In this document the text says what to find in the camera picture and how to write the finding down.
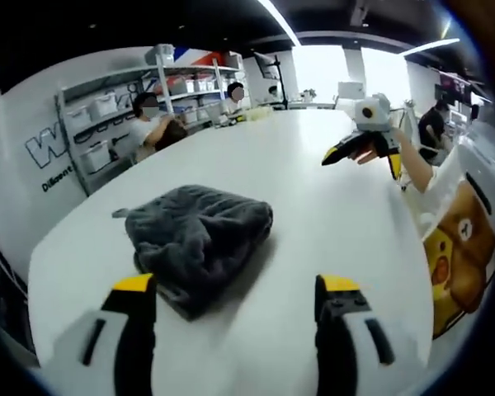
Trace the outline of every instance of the man in black shirt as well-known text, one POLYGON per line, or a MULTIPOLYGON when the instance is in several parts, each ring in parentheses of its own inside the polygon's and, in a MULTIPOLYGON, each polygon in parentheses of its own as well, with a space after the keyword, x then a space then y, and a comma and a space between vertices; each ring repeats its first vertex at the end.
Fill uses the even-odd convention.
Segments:
MULTIPOLYGON (((436 104, 418 122, 418 133, 420 143, 432 149, 441 149, 441 137, 444 134, 444 120, 449 118, 449 106, 443 100, 436 104)), ((436 156, 436 153, 425 148, 420 149, 420 155, 429 163, 436 156)))

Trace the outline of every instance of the shelf unit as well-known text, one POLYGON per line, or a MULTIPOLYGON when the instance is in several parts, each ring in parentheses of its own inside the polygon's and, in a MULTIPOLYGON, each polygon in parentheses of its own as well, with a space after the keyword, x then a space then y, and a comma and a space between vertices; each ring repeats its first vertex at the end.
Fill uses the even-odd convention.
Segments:
MULTIPOLYGON (((131 108, 125 108, 115 113, 106 115, 99 120, 94 120, 91 124, 86 125, 80 130, 74 130, 68 119, 67 106, 70 103, 89 97, 95 93, 104 93, 107 89, 112 87, 119 87, 128 83, 138 83, 138 89, 140 92, 143 90, 143 84, 140 83, 146 78, 157 78, 162 85, 163 95, 158 96, 158 102, 164 103, 167 108, 167 113, 174 114, 174 108, 172 103, 183 99, 195 98, 198 100, 198 107, 201 107, 201 99, 207 95, 219 94, 220 100, 225 99, 223 89, 215 89, 212 91, 203 92, 188 92, 178 95, 171 95, 168 90, 167 77, 172 76, 196 76, 198 78, 205 75, 214 76, 218 82, 218 87, 221 88, 222 74, 226 76, 236 76, 237 73, 243 73, 242 69, 229 68, 225 66, 219 66, 216 59, 213 59, 213 65, 192 65, 192 66, 165 66, 163 64, 162 57, 156 55, 157 64, 154 66, 143 66, 139 68, 126 68, 115 72, 107 73, 102 76, 98 76, 81 82, 71 87, 61 87, 57 95, 55 96, 55 107, 59 117, 60 129, 63 134, 64 143, 66 145, 70 161, 72 163, 73 170, 75 171, 79 183, 83 188, 87 196, 90 196, 94 190, 95 185, 98 184, 99 178, 104 171, 113 170, 116 167, 115 163, 119 163, 128 158, 119 158, 112 161, 102 169, 94 173, 86 171, 81 155, 87 150, 84 147, 82 141, 87 136, 95 133, 93 130, 99 126, 105 125, 108 122, 112 122, 117 119, 121 119, 129 116, 132 113, 131 108)), ((187 129, 194 129, 199 126, 210 124, 211 120, 198 120, 194 123, 187 125, 187 129)))

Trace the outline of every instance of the cartoon bear pillow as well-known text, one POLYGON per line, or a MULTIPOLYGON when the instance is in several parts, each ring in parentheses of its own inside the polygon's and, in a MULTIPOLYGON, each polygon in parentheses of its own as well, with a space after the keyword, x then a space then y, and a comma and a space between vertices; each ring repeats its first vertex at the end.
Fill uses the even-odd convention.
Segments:
POLYGON ((495 233, 486 216, 473 187, 462 181, 451 207, 424 243, 433 289, 434 338, 480 305, 495 249, 495 233))

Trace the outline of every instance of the gray towel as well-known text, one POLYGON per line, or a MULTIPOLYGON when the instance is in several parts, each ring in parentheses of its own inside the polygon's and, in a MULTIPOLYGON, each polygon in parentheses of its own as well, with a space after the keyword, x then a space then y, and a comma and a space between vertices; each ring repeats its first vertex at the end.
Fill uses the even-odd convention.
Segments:
POLYGON ((182 186, 134 210, 126 232, 141 272, 188 318, 202 314, 246 265, 273 222, 266 202, 204 186, 182 186))

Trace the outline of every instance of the black ceiling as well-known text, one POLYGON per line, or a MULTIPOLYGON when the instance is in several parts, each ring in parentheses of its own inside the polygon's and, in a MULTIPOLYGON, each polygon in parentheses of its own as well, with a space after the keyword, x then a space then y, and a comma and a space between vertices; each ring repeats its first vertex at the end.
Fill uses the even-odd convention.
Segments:
MULTIPOLYGON (((378 35, 410 45, 439 40, 444 17, 432 0, 273 0, 276 8, 297 32, 353 31, 378 35), (356 4, 368 6, 367 27, 351 26, 356 4)), ((273 40, 255 45, 257 39, 284 32, 257 0, 177 0, 129 4, 123 7, 49 12, 44 18, 29 17, 0 40, 0 89, 7 91, 40 70, 66 59, 114 48, 173 43, 203 50, 236 50, 247 54, 285 50, 290 41, 273 40)), ((300 39, 302 44, 355 45, 355 40, 334 36, 300 39)), ((385 47, 369 40, 358 45, 385 47)), ((457 49, 431 52, 446 68, 464 73, 472 67, 457 49)), ((425 62, 414 55, 415 61, 425 62)))

